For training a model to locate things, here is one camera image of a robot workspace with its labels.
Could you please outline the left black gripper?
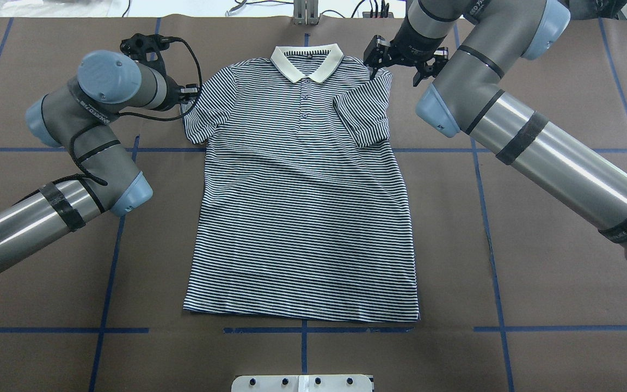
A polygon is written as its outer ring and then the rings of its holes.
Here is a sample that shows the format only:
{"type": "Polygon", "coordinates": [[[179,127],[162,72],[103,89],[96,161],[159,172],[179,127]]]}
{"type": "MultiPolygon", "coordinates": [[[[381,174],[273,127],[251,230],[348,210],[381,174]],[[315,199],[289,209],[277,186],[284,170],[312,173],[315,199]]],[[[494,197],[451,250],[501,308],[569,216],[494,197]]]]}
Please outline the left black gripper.
{"type": "Polygon", "coordinates": [[[120,52],[134,60],[141,72],[141,87],[132,102],[142,104],[189,104],[201,95],[201,67],[194,50],[182,38],[160,34],[136,33],[120,42],[120,52]],[[198,82],[181,86],[167,74],[162,52],[171,43],[179,42],[187,48],[198,72],[198,82]]]}

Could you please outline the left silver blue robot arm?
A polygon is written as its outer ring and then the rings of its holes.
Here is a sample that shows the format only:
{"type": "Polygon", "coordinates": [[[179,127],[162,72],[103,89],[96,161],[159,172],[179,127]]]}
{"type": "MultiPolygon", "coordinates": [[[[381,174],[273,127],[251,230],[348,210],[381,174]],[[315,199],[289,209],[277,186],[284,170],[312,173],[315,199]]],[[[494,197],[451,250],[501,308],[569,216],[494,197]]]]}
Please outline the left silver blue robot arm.
{"type": "Polygon", "coordinates": [[[45,149],[65,154],[72,172],[0,211],[0,273],[105,213],[122,217],[152,198],[146,175],[112,123],[130,117],[176,121],[177,115],[149,111],[196,102],[202,81],[180,84],[167,72],[163,55],[174,44],[184,45],[199,64],[184,38],[136,33],[117,51],[86,54],[62,87],[27,109],[30,133],[45,149]]]}

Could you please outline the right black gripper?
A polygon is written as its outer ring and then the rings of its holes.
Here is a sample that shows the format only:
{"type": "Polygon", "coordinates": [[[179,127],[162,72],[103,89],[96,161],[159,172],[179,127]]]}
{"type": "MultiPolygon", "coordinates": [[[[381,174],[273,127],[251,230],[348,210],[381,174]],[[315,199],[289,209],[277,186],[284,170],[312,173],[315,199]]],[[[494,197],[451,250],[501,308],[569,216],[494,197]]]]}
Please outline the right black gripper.
{"type": "Polygon", "coordinates": [[[378,70],[392,65],[415,68],[413,86],[417,87],[423,80],[438,77],[448,62],[449,54],[447,47],[438,47],[433,54],[406,56],[401,54],[393,42],[385,40],[381,35],[374,35],[364,51],[364,65],[369,69],[370,81],[375,79],[378,70]]]}

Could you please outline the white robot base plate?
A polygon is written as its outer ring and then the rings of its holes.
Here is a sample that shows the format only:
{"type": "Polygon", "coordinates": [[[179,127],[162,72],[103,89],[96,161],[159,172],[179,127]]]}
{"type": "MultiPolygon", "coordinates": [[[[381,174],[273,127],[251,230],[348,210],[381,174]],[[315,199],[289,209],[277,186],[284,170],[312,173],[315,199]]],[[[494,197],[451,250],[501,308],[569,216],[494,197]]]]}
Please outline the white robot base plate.
{"type": "Polygon", "coordinates": [[[374,391],[372,376],[364,374],[242,375],[231,391],[374,391]]]}

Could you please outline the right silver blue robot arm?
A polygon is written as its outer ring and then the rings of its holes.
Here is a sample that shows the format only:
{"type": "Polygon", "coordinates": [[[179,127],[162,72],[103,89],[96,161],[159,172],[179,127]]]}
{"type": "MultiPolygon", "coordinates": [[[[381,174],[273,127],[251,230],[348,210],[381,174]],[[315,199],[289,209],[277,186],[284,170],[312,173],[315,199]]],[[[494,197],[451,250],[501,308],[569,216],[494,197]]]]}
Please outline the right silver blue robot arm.
{"type": "Polygon", "coordinates": [[[545,53],[570,22],[558,1],[414,1],[392,40],[375,35],[363,61],[433,78],[415,112],[447,137],[465,132],[624,248],[627,173],[499,87],[518,59],[545,53]]]}

